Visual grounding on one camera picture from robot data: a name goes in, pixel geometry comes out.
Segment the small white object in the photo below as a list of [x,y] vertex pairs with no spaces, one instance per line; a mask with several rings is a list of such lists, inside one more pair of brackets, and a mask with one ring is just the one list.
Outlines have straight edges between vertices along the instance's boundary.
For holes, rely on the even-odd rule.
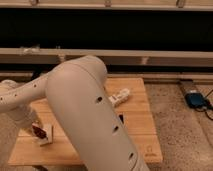
[[128,100],[130,96],[130,90],[128,88],[124,88],[119,93],[113,94],[112,96],[109,97],[109,100],[112,103],[113,107],[116,107],[120,105],[121,103],[125,102]]
[[40,146],[52,144],[52,142],[53,142],[53,126],[51,124],[44,124],[43,130],[46,132],[47,138],[38,139],[38,144]]

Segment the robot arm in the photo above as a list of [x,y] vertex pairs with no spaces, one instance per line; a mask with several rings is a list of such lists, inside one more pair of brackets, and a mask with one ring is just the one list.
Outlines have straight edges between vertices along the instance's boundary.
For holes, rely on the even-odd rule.
[[88,170],[148,171],[104,92],[106,75],[96,57],[64,62],[47,75],[0,94],[0,112],[46,97]]

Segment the wooden board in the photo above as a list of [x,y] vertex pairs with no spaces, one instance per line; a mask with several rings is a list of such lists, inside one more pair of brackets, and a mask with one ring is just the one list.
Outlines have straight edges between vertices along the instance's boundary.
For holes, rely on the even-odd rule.
[[[141,78],[109,78],[106,83],[108,95],[122,88],[131,90],[126,103],[116,108],[123,114],[127,132],[137,145],[146,162],[162,162],[154,120],[150,112],[143,80]],[[20,131],[9,165],[78,165],[83,164],[72,144],[56,121],[46,99],[32,103],[43,123],[54,125],[54,143],[40,147],[34,137]]]

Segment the speckled floor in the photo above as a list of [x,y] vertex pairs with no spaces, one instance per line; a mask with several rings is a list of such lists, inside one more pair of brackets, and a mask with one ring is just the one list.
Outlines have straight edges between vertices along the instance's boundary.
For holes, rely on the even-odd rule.
[[[199,85],[207,94],[212,85]],[[159,141],[164,156],[161,164],[149,165],[151,171],[213,171],[213,121],[189,109],[177,84],[146,84]],[[213,94],[209,97],[213,103]],[[32,167],[9,167],[17,128],[0,115],[0,171],[31,171]],[[85,171],[85,168],[47,167],[53,171]]]

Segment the wooden platform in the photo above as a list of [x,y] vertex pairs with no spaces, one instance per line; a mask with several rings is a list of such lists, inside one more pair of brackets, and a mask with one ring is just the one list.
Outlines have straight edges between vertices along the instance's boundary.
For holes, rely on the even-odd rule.
[[[139,147],[148,163],[162,162],[162,154],[155,130],[155,124],[141,78],[109,78],[106,91],[109,95],[122,88],[132,92],[130,99],[116,108],[117,114],[123,114],[124,125]],[[56,121],[46,99],[32,103],[44,123],[54,125],[54,143],[39,147],[34,137],[20,131],[9,165],[79,165],[83,164],[72,144]]]

